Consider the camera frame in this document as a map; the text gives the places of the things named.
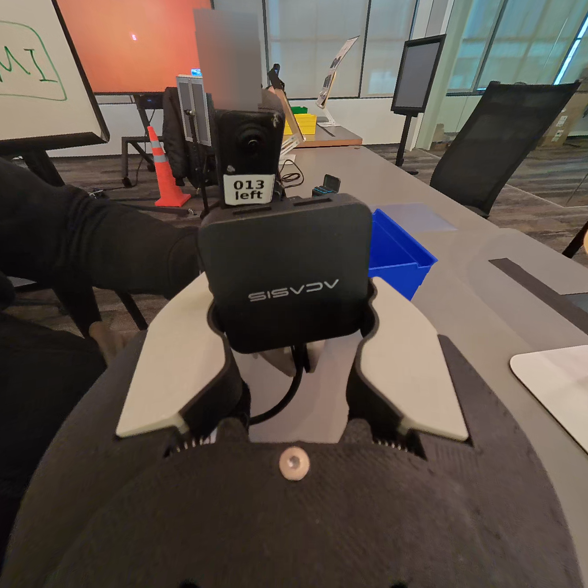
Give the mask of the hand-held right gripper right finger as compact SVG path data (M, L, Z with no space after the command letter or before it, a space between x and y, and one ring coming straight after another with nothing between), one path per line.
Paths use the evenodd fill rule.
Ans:
M469 431L436 328L380 277L346 386L348 420L377 440L425 433L465 442Z

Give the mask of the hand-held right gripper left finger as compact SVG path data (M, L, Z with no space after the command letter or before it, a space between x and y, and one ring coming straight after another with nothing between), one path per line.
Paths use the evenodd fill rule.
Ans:
M201 443L217 440L220 423L242 398L244 381L213 312L205 273L159 312L143 342L117 437L171 429Z

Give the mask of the tilted wooden board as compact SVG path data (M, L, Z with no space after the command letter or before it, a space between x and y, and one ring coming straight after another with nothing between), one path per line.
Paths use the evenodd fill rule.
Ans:
M290 155L290 152L298 146L303 145L306 139L299 127L298 121L295 118L288 98L284 92L284 84L279 79L278 71L279 67L276 63L275 66L268 71L268 80L270 84L269 88L272 88L272 91L276 94L276 96L281 102L285 114L285 120L287 121L288 126L290 128L290 135L287 135L286 129L284 129L285 138L282 141L282 148L279 161L280 164L284 164L288 159L294 161L294 159L292 158L294 158L295 156Z

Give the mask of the yellow plastic bin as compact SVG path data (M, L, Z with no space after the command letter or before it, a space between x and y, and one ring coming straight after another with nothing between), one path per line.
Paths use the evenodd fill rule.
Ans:
M299 134L304 142L316 133L317 116L308 113L307 107L291 106L285 109L285 127L283 135L286 138Z

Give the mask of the grey framed panel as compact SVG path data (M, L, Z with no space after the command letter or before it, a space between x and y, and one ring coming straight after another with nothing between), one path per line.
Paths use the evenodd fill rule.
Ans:
M176 83L186 140L193 142L196 138L200 145L211 147L209 100L202 77L178 75Z

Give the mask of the person's beige trousers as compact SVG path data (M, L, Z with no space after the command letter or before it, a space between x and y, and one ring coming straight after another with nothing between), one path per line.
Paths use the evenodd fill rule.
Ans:
M88 332L90 338L98 345L107 366L114 361L114 358L136 335L133 331L111 329L103 321L96 321L90 324Z

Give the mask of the black jacket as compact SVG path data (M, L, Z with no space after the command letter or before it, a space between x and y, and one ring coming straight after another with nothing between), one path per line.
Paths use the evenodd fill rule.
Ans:
M198 188L199 184L190 159L192 143L185 137L177 87L167 87L162 100L164 111L162 139L172 176L179 187L184 186L184 180L187 179L193 187Z

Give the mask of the wooden side table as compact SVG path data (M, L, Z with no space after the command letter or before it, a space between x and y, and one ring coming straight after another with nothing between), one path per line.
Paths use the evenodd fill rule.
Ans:
M319 125L313 135L304 135L305 140L296 149L331 148L336 146L360 146L363 139L342 126L323 128Z

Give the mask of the orange traffic cone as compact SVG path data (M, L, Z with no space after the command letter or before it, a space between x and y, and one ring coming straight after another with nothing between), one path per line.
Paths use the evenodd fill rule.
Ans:
M177 186L166 153L152 126L148 126L148 133L159 188L159 199L155 202L155 206L160 208L181 208L190 199L190 195L182 192L180 187Z

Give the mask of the blue plastic bin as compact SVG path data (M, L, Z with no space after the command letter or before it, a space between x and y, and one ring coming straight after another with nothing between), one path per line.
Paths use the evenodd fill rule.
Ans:
M383 210L372 213L369 277L412 300L437 258Z

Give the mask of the white document stand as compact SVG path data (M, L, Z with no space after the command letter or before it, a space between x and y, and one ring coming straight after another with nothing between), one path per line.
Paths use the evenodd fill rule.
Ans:
M319 96L315 102L315 105L323 112L323 115L317 116L317 124L321 128L326 129L326 128L332 128L332 127L337 126L337 123L335 122L333 116L331 115L331 113L329 112L329 110L327 108L327 101L330 97L330 93L331 93L333 85L334 85L334 80L336 78L337 69L339 68L339 65L341 64L341 62L344 59L344 57L346 56L346 54L353 47L353 45L356 43L356 41L358 39L359 39L359 36L356 36L356 37L353 37L353 38L346 40L346 42L343 44L343 46L337 52L337 54L334 57L334 60L332 61L332 63L329 66L329 69L327 71L327 75L325 77L325 80L322 84L322 88L320 90Z

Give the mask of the white tablet stand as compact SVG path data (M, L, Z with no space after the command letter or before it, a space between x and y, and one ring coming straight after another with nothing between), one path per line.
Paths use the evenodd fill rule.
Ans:
M518 354L509 364L520 383L587 452L587 345Z

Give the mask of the whiteboard on stand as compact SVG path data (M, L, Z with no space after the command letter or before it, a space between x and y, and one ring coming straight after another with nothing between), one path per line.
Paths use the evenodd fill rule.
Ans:
M1 155L109 140L57 1L1 1Z

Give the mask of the black mesh office chair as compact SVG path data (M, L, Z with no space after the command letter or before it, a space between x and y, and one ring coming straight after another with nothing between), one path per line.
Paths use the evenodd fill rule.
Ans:
M439 160L430 187L487 219L507 181L580 85L490 82Z

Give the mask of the cardboard box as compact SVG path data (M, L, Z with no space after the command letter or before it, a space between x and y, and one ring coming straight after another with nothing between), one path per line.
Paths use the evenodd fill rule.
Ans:
M538 148L559 148L563 145L587 107L587 92L577 91L557 114L553 123L541 137Z

